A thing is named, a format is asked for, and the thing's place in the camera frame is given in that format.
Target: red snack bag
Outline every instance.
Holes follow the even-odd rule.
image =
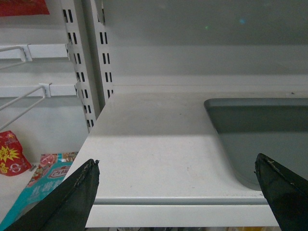
[[[35,14],[49,14],[45,0],[0,0],[0,17]]]
[[[11,131],[0,133],[0,174],[16,176],[31,168],[23,148]]]

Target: white shelf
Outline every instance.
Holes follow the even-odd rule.
[[[5,215],[9,212],[19,194],[22,190],[26,187],[29,183],[33,173],[35,172],[36,168],[33,171],[25,171],[20,175],[7,177],[0,174],[0,182],[1,185],[5,185],[5,187],[0,187],[0,222],[4,219]]]
[[[0,78],[0,97],[18,97],[39,83],[51,83],[51,96],[76,95],[77,79],[70,61],[32,61],[1,70]],[[41,96],[41,93],[35,92],[31,96]]]
[[[50,15],[1,17],[0,45],[67,44],[60,0],[49,0],[46,4]]]
[[[277,226],[261,191],[243,186],[203,103],[288,92],[114,94],[69,170],[100,160],[87,227]]]
[[[14,44],[0,46],[1,49],[19,46],[25,51],[26,57],[35,58],[69,58],[68,50],[70,43],[67,44]],[[0,52],[0,59],[18,59],[20,58],[19,50],[10,50]]]

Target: rectangular slot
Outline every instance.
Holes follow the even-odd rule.
[[[108,73],[105,72],[105,78],[106,78],[106,82],[108,83]]]
[[[79,72],[76,72],[77,80],[80,81],[80,75]]]
[[[101,44],[104,44],[103,33],[102,32],[100,32],[100,37],[101,37]]]
[[[66,23],[68,23],[68,19],[67,19],[67,14],[66,14],[66,10],[63,10],[63,16],[64,16],[64,20]]]
[[[85,89],[86,98],[88,98],[88,91]]]
[[[103,53],[103,63],[106,64],[106,55]]]
[[[67,34],[68,34],[68,39],[69,39],[70,41],[72,41],[71,33],[67,33]]]
[[[81,58],[80,58],[80,54],[77,53],[77,58],[78,58],[78,63],[81,64]]]
[[[105,12],[104,12],[104,9],[102,9],[102,12],[103,12],[103,23],[105,23]]]
[[[105,32],[105,43],[108,44],[107,33]]]
[[[85,75],[83,74],[83,72],[81,72],[81,79],[82,79],[82,82],[85,82]]]
[[[77,38],[76,38],[76,33],[73,33],[73,37],[74,37],[74,43],[77,44]]]
[[[74,54],[74,58],[75,58],[75,63],[77,64],[77,59],[76,59],[76,55]]]
[[[68,16],[69,16],[69,21],[72,23],[73,22],[73,16],[72,16],[71,10],[68,10]]]
[[[108,61],[108,64],[110,64],[109,53],[107,53],[107,61]]]

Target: snack bag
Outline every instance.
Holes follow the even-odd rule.
[[[0,231],[10,226],[60,185],[76,156],[77,152],[42,155],[30,182],[0,224]]]
[[[16,176],[31,168],[23,148],[11,131],[0,133],[0,174]]]

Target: metal shelf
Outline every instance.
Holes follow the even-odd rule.
[[[51,83],[51,96],[76,96],[76,82],[74,65],[68,60],[32,61],[1,71],[0,97],[19,97],[39,83]]]

